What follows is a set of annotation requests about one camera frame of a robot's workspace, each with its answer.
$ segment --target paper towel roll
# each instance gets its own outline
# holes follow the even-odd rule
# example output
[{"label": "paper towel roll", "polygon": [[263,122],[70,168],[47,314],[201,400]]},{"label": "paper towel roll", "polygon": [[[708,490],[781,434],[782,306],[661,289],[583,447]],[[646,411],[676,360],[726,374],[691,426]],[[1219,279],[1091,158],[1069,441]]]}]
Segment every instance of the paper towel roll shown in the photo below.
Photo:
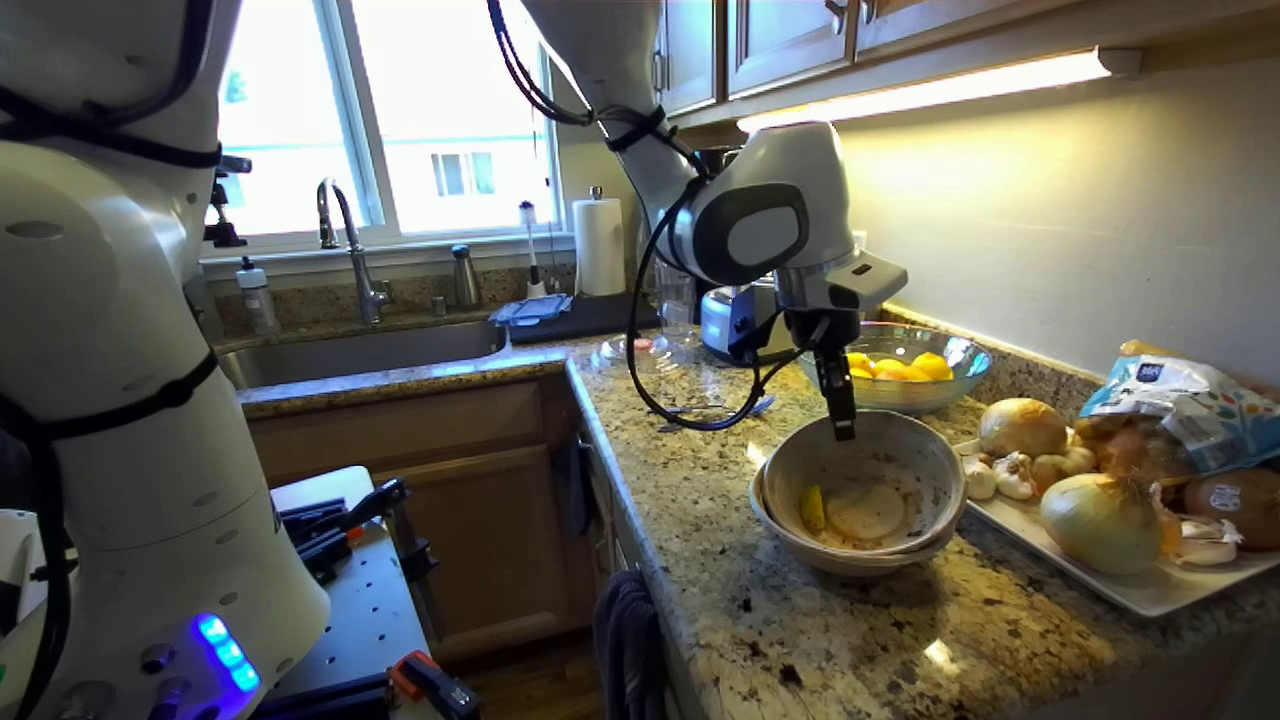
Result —
[{"label": "paper towel roll", "polygon": [[622,259],[622,202],[617,197],[573,201],[575,292],[617,295],[627,290]]}]

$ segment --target window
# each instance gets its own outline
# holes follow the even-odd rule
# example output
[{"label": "window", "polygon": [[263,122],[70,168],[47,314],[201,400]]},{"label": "window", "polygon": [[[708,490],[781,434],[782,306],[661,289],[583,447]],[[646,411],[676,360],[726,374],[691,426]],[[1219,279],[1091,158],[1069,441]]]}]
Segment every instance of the window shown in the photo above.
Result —
[{"label": "window", "polygon": [[[544,73],[524,8],[503,13]],[[257,252],[315,247],[330,176],[367,245],[502,234],[525,200],[559,219],[549,123],[511,82],[485,3],[244,0],[219,110],[224,150],[253,161],[223,183]]]}]

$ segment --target granite countertop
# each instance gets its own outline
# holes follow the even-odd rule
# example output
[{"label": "granite countertop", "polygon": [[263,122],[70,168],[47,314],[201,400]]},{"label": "granite countertop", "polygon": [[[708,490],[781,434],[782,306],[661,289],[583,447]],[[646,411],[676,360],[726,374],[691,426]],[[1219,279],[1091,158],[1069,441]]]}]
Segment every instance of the granite countertop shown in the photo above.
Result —
[{"label": "granite countertop", "polygon": [[[1263,575],[1157,620],[1110,605],[969,515],[932,561],[874,579],[809,570],[759,524],[746,487],[824,405],[799,368],[778,401],[718,433],[658,433],[625,370],[595,370],[599,338],[466,363],[242,391],[251,418],[568,373],[650,591],[708,717],[992,717],[1106,684],[1210,641],[1280,620]],[[739,402],[749,375],[700,365],[654,378],[660,401]],[[965,398],[924,419],[973,437]]]}]

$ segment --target cabinet door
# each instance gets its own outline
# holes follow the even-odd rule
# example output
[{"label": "cabinet door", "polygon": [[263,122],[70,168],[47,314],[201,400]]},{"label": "cabinet door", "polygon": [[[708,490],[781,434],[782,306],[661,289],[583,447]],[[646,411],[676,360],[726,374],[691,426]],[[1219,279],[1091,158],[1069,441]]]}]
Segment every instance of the cabinet door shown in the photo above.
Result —
[{"label": "cabinet door", "polygon": [[852,58],[850,0],[728,0],[730,99],[837,69]]},{"label": "cabinet door", "polygon": [[879,58],[987,29],[1079,0],[851,0],[858,1],[858,59]]},{"label": "cabinet door", "polygon": [[666,0],[658,31],[658,97],[668,115],[723,96],[724,0]]},{"label": "cabinet door", "polygon": [[431,652],[458,660],[590,621],[545,446],[380,474],[404,478],[404,514],[440,565],[422,580],[440,619]]}]

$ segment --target wooden floor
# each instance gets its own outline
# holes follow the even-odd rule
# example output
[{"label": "wooden floor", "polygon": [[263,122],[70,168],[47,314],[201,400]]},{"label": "wooden floor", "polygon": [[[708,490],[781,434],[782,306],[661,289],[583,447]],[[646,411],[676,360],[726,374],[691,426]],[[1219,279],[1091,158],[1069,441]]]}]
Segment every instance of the wooden floor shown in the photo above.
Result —
[{"label": "wooden floor", "polygon": [[445,669],[480,696],[484,720],[604,716],[590,632]]}]

